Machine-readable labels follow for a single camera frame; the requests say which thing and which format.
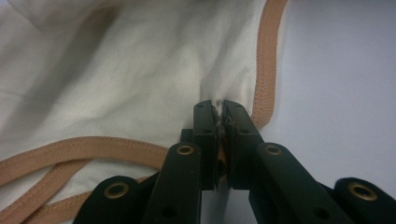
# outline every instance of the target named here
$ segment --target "white surface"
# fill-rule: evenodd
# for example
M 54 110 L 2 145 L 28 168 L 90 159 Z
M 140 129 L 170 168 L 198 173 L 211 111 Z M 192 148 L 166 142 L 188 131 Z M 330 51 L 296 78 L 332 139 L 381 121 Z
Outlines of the white surface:
M 239 20 L 249 17 L 237 14 L 245 12 L 240 9 L 242 5 L 230 3 L 228 6 L 231 7 L 220 10 L 210 4 L 201 8 L 202 11 L 196 12 L 195 18 L 218 18 L 218 23 L 214 24 L 213 21 L 205 23 L 201 30 L 192 29 L 188 24 L 189 20 L 184 17 L 178 18 L 168 14 L 154 23 L 158 28 L 162 28 L 162 22 L 174 24 L 178 19 L 186 22 L 185 26 L 180 23 L 180 26 L 160 29 L 162 35 L 169 34 L 166 40 L 170 41 L 174 37 L 167 33 L 169 29 L 183 31 L 181 32 L 183 35 L 179 35 L 177 41 L 172 42 L 176 47 L 180 43 L 185 43 L 183 41 L 191 40 L 192 37 L 205 38 L 206 35 L 212 35 L 213 31 L 219 31 L 215 36 L 223 38 L 216 39 L 217 42 L 209 46 L 210 50 L 200 51 L 207 45 L 195 42 L 196 45 L 182 45 L 183 48 L 172 49 L 168 45 L 164 46 L 162 38 L 155 39 L 155 36 L 152 40 L 158 41 L 155 42 L 158 44 L 156 48 L 140 47 L 144 43 L 143 40 L 148 38 L 146 36 L 148 33 L 144 33 L 143 30 L 136 33 L 134 29 L 138 29 L 138 26 L 137 28 L 134 26 L 134 29 L 126 29 L 122 25 L 127 21 L 133 21 L 129 17 L 146 18 L 144 15 L 147 11 L 138 14 L 134 11 L 136 7 L 130 8 L 129 10 L 134 13 L 127 11 L 122 21 L 113 23 L 112 33 L 107 32 L 103 37 L 104 42 L 94 52 L 96 56 L 85 61 L 89 65 L 83 70 L 78 70 L 83 71 L 81 75 L 71 78 L 67 85 L 56 86 L 60 87 L 59 90 L 53 88 L 52 83 L 60 85 L 62 82 L 58 83 L 57 77 L 52 77 L 54 75 L 51 71 L 56 70 L 50 66 L 58 66 L 57 68 L 67 74 L 68 65 L 79 64 L 78 59 L 71 62 L 60 61 L 63 50 L 67 49 L 67 43 L 70 43 L 73 36 L 59 34 L 56 36 L 60 38 L 57 40 L 60 42 L 54 44 L 63 43 L 58 45 L 60 53 L 57 54 L 51 51 L 53 45 L 49 45 L 49 41 L 53 41 L 53 36 L 44 38 L 42 34 L 29 30 L 31 32 L 29 34 L 33 34 L 35 38 L 30 36 L 30 41 L 27 42 L 25 37 L 27 31 L 23 29 L 28 27 L 28 24 L 23 23 L 24 18 L 18 18 L 23 29 L 21 27 L 15 29 L 15 24 L 2 23 L 0 36 L 4 36 L 5 27 L 10 32 L 15 32 L 12 35 L 14 38 L 12 42 L 16 44 L 15 49 L 10 51 L 13 53 L 11 55 L 18 55 L 18 52 L 22 51 L 25 58 L 21 58 L 23 60 L 21 63 L 9 59 L 10 54 L 1 54 L 1 78 L 8 79 L 6 81 L 2 79 L 0 82 L 2 110 L 0 159 L 17 153 L 14 148 L 26 150 L 75 135 L 113 135 L 169 146 L 176 142 L 180 128 L 191 125 L 191 109 L 199 100 L 212 99 L 216 102 L 229 98 L 243 101 L 248 105 L 247 96 L 252 96 L 252 92 L 244 91 L 247 96 L 238 96 L 240 91 L 234 91 L 230 85 L 235 87 L 241 83 L 241 79 L 236 78 L 243 73 L 242 67 L 249 72 L 255 72 L 255 50 L 252 50 L 255 48 L 255 39 L 250 35 L 248 37 L 239 35 L 243 31 L 242 28 L 235 28 L 238 24 L 240 26 L 250 24 Z M 149 1 L 145 6 L 152 10 Z M 257 12 L 261 11 L 256 5 L 245 7 L 250 10 L 255 7 L 256 16 Z M 356 176 L 375 183 L 391 196 L 396 197 L 396 173 L 393 168 L 396 159 L 395 11 L 394 1 L 290 0 L 288 2 L 279 42 L 276 111 L 270 124 L 261 133 L 264 140 L 287 147 L 314 178 L 330 187 L 338 178 Z M 17 18 L 5 14 L 0 17 Z M 249 33 L 253 34 L 254 27 L 253 23 L 246 29 L 251 29 Z M 226 42 L 221 45 L 221 49 L 212 49 L 224 40 Z M 112 43 L 111 46 L 117 43 L 117 50 L 103 43 Z M 230 46 L 234 44 L 240 49 L 230 50 Z M 4 52 L 5 48 L 9 49 L 8 46 L 8 42 L 0 37 L 0 50 Z M 147 58 L 147 55 L 142 55 L 140 61 L 139 58 L 131 58 L 132 56 L 129 55 L 133 51 L 153 51 L 158 55 L 156 51 L 158 48 L 161 48 L 159 52 L 165 50 L 167 53 L 159 55 L 158 58 L 154 57 L 156 62 L 166 59 L 173 63 L 151 68 L 153 62 L 146 63 L 142 60 Z M 247 50 L 246 57 L 243 57 L 241 49 Z M 37 57 L 32 50 L 39 51 L 46 57 Z M 240 62 L 239 60 L 243 60 L 246 66 L 237 64 L 239 70 L 235 71 L 233 65 Z M 130 74 L 136 71 L 135 69 L 150 74 L 148 79 L 159 79 L 162 85 L 152 84 L 148 88 L 145 82 L 138 82 L 130 88 L 129 85 L 136 84 L 136 79 L 132 80 L 131 77 L 134 76 Z M 181 86 L 173 85 L 169 83 L 168 77 L 155 76 L 158 71 L 167 75 L 176 72 L 183 75 L 177 78 L 186 79 L 180 81 Z M 110 78 L 108 74 L 123 74 L 124 78 L 114 80 L 114 77 Z M 204 79 L 204 84 L 199 87 L 185 86 L 200 74 L 201 76 L 222 74 L 222 76 L 215 77 L 216 81 L 211 78 Z M 222 83 L 224 80 L 234 80 L 234 84 Z M 224 87 L 225 91 L 217 89 L 221 87 Z M 167 91 L 163 93 L 160 88 L 165 88 Z M 177 92 L 187 92 L 189 95 L 180 97 Z M 153 101 L 147 96 L 154 96 L 153 99 L 157 102 L 163 99 L 171 99 L 171 101 L 166 102 L 166 106 L 153 106 Z M 122 102 L 123 106 L 117 105 L 115 99 L 117 102 Z M 136 101 L 138 105 L 129 105 Z M 149 119 L 140 119 L 139 116 L 145 111 L 149 111 L 147 114 Z M 165 114 L 169 120 L 157 117 L 160 113 L 162 116 Z M 149 131 L 158 130 L 158 125 L 167 127 L 168 132 L 148 134 Z M 109 164 L 106 161 L 92 164 L 91 169 L 105 171 L 108 167 L 112 167 L 114 173 L 120 170 L 126 171 L 124 164 Z M 71 186 L 79 183 L 78 180 L 87 174 L 89 173 L 79 173 L 75 181 L 71 181 L 71 185 L 65 189 L 64 195 L 75 192 L 73 190 L 75 188 Z M 21 180 L 13 188 L 22 192 L 29 187 L 27 182 L 32 183 L 32 177 L 29 178 Z M 5 205 L 6 195 L 10 200 L 9 195 L 15 198 L 18 194 L 15 194 L 15 190 L 13 192 L 14 194 L 10 193 L 9 189 L 0 189 L 2 206 Z M 232 191 L 230 196 L 227 194 L 227 192 L 204 193 L 202 223 L 254 223 L 247 193 Z

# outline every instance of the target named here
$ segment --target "brown strap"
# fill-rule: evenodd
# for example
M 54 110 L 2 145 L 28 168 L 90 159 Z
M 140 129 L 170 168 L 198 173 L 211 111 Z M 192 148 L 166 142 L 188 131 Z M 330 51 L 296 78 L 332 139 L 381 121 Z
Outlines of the brown strap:
M 0 161 L 0 186 L 64 161 L 114 159 L 160 169 L 166 148 L 116 137 L 78 137 L 39 147 Z
M 137 182 L 142 182 L 146 177 L 138 178 Z M 24 224 L 59 223 L 76 217 L 79 208 L 91 195 L 91 191 L 63 199 L 57 203 L 44 205 L 35 211 Z
M 0 223 L 22 223 L 89 161 L 67 161 L 57 164 L 17 201 L 0 212 Z
M 288 0 L 267 0 L 257 38 L 257 76 L 251 118 L 262 128 L 272 117 L 275 103 L 277 32 Z

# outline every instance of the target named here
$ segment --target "white fabric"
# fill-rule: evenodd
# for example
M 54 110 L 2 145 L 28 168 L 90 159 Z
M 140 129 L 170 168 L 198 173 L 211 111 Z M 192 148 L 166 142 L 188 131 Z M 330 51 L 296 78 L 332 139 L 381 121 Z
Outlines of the white fabric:
M 61 139 L 106 135 L 170 147 L 192 107 L 253 106 L 264 1 L 32 1 L 0 11 L 0 160 Z M 96 161 L 53 200 L 136 166 Z M 34 174 L 0 188 L 0 209 Z

